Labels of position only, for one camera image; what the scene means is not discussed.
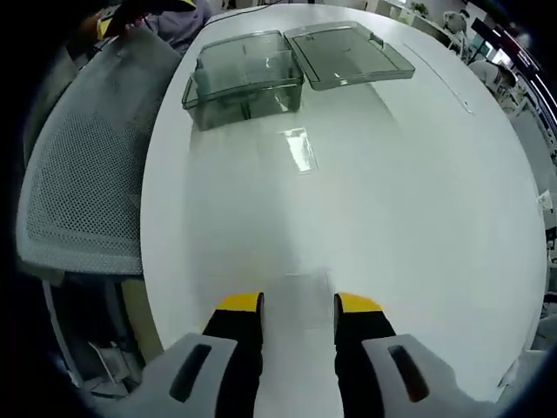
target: table surface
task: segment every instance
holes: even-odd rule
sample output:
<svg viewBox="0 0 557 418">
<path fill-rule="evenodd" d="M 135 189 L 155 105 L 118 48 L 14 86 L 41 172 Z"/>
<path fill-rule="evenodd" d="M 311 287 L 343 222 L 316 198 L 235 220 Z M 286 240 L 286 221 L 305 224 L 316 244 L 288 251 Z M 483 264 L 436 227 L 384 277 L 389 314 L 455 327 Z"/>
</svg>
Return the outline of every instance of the table surface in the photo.
<svg viewBox="0 0 557 418">
<path fill-rule="evenodd" d="M 181 97 L 204 44 L 343 20 L 383 37 L 414 77 L 329 91 L 305 81 L 298 113 L 193 129 Z M 536 198 L 505 114 L 428 35 L 323 5 L 226 18 L 182 60 L 147 156 L 141 249 L 160 339 L 168 348 L 201 331 L 227 294 L 264 290 L 272 318 L 265 311 L 256 416 L 341 416 L 327 301 L 356 293 L 452 366 L 473 398 L 495 400 L 539 317 Z"/>
</svg>

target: chair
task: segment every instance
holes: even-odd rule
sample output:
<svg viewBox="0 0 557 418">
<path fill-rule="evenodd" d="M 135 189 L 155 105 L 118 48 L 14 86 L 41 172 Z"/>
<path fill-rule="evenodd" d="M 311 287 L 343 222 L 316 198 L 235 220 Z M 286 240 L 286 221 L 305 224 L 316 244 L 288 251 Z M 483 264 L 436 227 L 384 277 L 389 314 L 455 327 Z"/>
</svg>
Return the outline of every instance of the chair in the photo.
<svg viewBox="0 0 557 418">
<path fill-rule="evenodd" d="M 106 45 L 65 90 L 23 179 L 16 241 L 24 262 L 74 273 L 142 273 L 144 162 L 179 61 L 156 35 L 135 28 Z"/>
</svg>

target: person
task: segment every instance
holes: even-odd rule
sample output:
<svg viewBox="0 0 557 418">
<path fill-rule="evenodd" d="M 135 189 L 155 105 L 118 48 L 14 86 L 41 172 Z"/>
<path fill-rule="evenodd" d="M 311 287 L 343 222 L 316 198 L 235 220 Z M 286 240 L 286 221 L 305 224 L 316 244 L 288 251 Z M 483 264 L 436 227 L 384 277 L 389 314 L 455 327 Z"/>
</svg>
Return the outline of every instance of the person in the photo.
<svg viewBox="0 0 557 418">
<path fill-rule="evenodd" d="M 470 15 L 466 10 L 461 10 L 459 13 L 446 11 L 443 14 L 443 29 L 447 29 L 455 35 L 461 32 L 466 34 L 466 20 L 468 18 L 470 18 Z"/>
<path fill-rule="evenodd" d="M 496 98 L 516 85 L 514 74 L 503 65 L 480 60 L 469 64 L 468 68 Z"/>
<path fill-rule="evenodd" d="M 150 14 L 144 18 L 144 24 L 183 56 L 212 16 L 211 7 L 205 0 L 195 0 L 195 4 L 197 7 L 192 11 L 164 11 L 160 15 Z"/>
</svg>

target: white table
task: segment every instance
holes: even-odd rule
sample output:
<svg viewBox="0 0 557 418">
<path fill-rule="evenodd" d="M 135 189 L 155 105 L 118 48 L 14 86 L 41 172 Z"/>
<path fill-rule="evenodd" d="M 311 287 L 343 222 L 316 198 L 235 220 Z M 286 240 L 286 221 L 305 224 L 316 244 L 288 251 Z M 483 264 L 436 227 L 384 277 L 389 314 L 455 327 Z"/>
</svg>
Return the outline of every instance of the white table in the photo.
<svg viewBox="0 0 557 418">
<path fill-rule="evenodd" d="M 329 91 L 306 81 L 297 114 L 192 131 L 181 97 L 204 44 L 341 20 L 392 44 L 414 77 Z M 304 138 L 317 165 L 300 174 L 307 167 L 287 141 Z M 454 368 L 463 390 L 495 400 L 533 338 L 544 292 L 536 198 L 505 114 L 428 35 L 372 13 L 306 4 L 211 24 L 169 85 L 144 172 L 141 247 L 160 339 L 167 348 L 202 330 L 227 294 L 310 283 L 304 295 L 315 285 L 373 298 L 398 334 L 413 334 Z M 293 313 L 277 316 L 296 322 Z M 332 322 L 325 311 L 314 319 L 315 327 L 302 320 L 301 334 L 285 331 L 290 340 L 274 334 L 282 342 L 274 352 L 265 344 L 256 416 L 340 416 Z M 281 369 L 290 347 L 304 353 Z"/>
</svg>

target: transparent plastic box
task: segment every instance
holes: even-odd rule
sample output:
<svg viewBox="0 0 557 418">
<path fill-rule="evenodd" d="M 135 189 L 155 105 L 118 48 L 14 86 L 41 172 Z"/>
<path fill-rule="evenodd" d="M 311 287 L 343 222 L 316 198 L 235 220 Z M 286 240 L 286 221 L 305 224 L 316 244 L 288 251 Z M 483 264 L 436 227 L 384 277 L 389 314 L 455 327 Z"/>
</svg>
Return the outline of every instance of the transparent plastic box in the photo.
<svg viewBox="0 0 557 418">
<path fill-rule="evenodd" d="M 304 75 L 282 34 L 259 32 L 208 44 L 182 105 L 198 129 L 299 109 Z"/>
</svg>

